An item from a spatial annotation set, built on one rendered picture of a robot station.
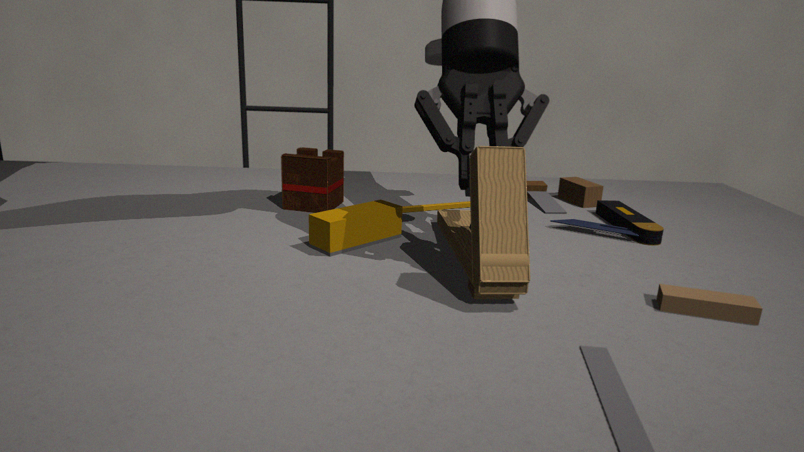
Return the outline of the brown rectangular wooden block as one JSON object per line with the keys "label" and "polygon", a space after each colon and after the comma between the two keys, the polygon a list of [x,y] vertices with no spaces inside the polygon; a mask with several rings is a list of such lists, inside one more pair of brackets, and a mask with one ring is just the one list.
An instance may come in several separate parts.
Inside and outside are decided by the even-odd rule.
{"label": "brown rectangular wooden block", "polygon": [[762,307],[754,296],[660,284],[656,298],[660,311],[712,320],[759,325]]}

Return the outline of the grey flat bar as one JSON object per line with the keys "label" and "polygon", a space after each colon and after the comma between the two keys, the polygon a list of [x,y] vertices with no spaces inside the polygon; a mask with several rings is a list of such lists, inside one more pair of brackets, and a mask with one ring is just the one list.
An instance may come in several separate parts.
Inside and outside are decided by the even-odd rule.
{"label": "grey flat bar", "polygon": [[655,452],[607,347],[580,349],[619,452]]}

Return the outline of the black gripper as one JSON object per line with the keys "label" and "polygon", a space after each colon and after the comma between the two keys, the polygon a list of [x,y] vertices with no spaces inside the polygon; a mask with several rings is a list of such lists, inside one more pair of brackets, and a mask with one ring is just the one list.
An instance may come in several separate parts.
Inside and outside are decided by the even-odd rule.
{"label": "black gripper", "polygon": [[[440,113],[440,98],[458,119],[458,137]],[[508,114],[518,100],[524,118],[508,139]],[[442,76],[437,87],[419,91],[415,109],[440,150],[459,158],[459,186],[470,196],[476,124],[486,125],[490,146],[524,147],[549,101],[525,89],[517,29],[498,19],[475,18],[442,35]]]}

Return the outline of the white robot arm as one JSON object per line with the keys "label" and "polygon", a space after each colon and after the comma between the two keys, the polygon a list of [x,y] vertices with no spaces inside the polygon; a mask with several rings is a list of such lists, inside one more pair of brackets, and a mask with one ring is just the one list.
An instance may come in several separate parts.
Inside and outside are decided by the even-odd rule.
{"label": "white robot arm", "polygon": [[[518,31],[515,0],[443,0],[442,35],[455,24],[475,18],[494,18],[510,23]],[[442,66],[442,39],[425,47],[425,62]]]}

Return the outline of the yellow rectangular block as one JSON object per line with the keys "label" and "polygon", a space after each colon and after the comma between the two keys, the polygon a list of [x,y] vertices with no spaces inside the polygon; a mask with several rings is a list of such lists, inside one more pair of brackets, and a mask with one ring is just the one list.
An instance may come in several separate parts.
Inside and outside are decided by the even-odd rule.
{"label": "yellow rectangular block", "polygon": [[309,214],[309,248],[335,256],[401,237],[403,207],[376,200]]}

